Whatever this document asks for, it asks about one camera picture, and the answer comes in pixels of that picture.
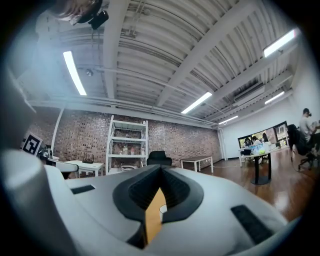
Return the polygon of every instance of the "camera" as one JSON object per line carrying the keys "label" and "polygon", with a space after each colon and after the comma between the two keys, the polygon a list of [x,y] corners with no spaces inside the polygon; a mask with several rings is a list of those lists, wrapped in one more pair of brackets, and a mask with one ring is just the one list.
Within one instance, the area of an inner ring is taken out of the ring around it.
{"label": "camera", "polygon": [[109,19],[108,13],[104,10],[95,16],[88,23],[91,25],[93,30],[98,29],[105,21]]}

